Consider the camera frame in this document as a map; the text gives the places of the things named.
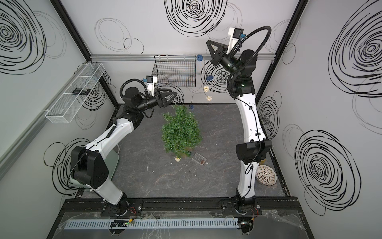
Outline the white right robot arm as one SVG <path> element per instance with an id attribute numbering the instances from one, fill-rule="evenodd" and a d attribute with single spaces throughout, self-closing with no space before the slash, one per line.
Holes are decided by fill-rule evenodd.
<path id="1" fill-rule="evenodd" d="M 243 43 L 255 34 L 265 31 L 266 35 L 256 50 L 245 50 L 237 58 Z M 229 73 L 226 88 L 229 96 L 239 108 L 244 129 L 244 142 L 236 146 L 236 155 L 240 161 L 240 179 L 236 189 L 235 207 L 255 205 L 255 181 L 261 160 L 272 147 L 272 143 L 264 134 L 256 107 L 256 91 L 252 74 L 256 69 L 258 54 L 267 43 L 272 29 L 262 26 L 248 35 L 242 28 L 232 27 L 228 31 L 229 44 L 208 40 L 207 47 L 214 66 L 222 66 Z"/>

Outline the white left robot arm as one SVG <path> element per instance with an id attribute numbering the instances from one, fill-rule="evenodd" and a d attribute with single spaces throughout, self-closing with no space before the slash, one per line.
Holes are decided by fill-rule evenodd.
<path id="1" fill-rule="evenodd" d="M 178 95 L 171 89 L 156 88 L 157 77 L 124 82 L 119 95 L 124 101 L 122 112 L 98 138 L 71 152 L 70 179 L 95 191 L 114 210 L 123 215 L 129 210 L 127 196 L 109 178 L 105 160 L 114 147 L 133 132 L 147 116 L 146 110 L 167 107 Z"/>

